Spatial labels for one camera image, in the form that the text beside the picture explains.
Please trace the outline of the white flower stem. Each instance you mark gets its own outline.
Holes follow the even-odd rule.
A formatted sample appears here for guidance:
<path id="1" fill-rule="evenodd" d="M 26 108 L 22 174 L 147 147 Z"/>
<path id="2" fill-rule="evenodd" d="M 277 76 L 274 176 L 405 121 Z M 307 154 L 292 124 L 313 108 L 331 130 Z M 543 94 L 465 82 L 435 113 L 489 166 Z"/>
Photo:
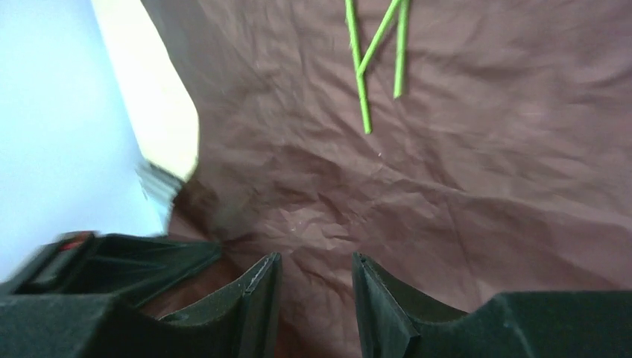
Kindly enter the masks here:
<path id="1" fill-rule="evenodd" d="M 404 92 L 409 9 L 410 1 L 402 0 L 399 4 L 399 16 L 397 21 L 394 98 L 399 98 Z"/>

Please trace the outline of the pale pink flower stem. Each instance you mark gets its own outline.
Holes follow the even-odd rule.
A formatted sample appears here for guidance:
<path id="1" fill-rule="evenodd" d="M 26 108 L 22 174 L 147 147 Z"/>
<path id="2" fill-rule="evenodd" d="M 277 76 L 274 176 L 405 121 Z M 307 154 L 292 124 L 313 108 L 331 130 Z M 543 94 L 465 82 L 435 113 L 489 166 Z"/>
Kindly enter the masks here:
<path id="1" fill-rule="evenodd" d="M 357 74 L 357 76 L 363 75 L 366 71 L 367 67 L 370 64 L 370 61 L 373 59 L 373 56 L 376 53 L 377 48 L 386 33 L 386 30 L 389 29 L 389 27 L 391 26 L 391 23 L 395 17 L 395 13 L 399 9 L 401 4 L 402 0 L 392 0 L 389 4 L 384 16 L 382 17 L 382 21 L 376 29 L 376 33 L 373 35 L 373 38 L 370 41 L 366 52 L 364 53 L 363 58 L 361 59 L 359 65 L 357 65 L 355 68 L 355 73 Z"/>

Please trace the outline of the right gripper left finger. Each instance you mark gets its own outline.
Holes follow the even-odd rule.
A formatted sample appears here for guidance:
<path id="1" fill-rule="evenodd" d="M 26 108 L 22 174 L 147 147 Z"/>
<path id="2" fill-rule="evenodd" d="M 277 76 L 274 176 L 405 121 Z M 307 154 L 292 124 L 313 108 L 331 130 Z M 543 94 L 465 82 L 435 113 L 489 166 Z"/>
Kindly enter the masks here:
<path id="1" fill-rule="evenodd" d="M 272 357 L 282 260 L 272 253 L 205 298 L 155 319 L 115 295 L 1 299 L 3 357 Z"/>

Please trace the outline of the dark red wrapping paper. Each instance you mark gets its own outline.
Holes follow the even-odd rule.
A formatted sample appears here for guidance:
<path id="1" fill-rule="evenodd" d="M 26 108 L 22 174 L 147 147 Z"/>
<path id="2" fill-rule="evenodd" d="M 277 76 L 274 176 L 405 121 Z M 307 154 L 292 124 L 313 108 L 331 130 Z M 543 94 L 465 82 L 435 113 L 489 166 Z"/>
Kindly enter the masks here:
<path id="1" fill-rule="evenodd" d="M 450 306 L 631 287 L 631 3 L 413 1 L 367 70 L 342 1 L 146 1 L 199 115 L 170 234 L 221 261 L 164 314 L 282 255 L 278 357 L 359 357 L 351 256 Z"/>

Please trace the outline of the peach flower stem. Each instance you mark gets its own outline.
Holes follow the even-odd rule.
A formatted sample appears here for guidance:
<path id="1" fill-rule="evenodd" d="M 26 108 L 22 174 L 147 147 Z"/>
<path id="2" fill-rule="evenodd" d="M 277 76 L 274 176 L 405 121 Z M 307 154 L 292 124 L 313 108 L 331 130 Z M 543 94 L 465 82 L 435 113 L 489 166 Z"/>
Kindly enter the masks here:
<path id="1" fill-rule="evenodd" d="M 347 29 L 350 37 L 350 49 L 354 65 L 354 73 L 358 90 L 358 99 L 363 122 L 364 132 L 371 134 L 373 127 L 370 117 L 369 101 L 367 96 L 367 88 L 364 74 L 360 70 L 361 65 L 361 46 L 358 32 L 358 23 L 356 18 L 355 4 L 353 0 L 345 0 L 345 15 Z"/>

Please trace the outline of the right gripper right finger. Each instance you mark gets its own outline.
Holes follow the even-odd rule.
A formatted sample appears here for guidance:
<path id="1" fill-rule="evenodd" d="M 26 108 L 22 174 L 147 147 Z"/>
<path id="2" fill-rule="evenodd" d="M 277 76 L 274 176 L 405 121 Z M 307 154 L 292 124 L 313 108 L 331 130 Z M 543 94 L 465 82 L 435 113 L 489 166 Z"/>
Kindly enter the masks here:
<path id="1" fill-rule="evenodd" d="M 629 357 L 629 291 L 494 295 L 466 313 L 353 255 L 364 357 Z"/>

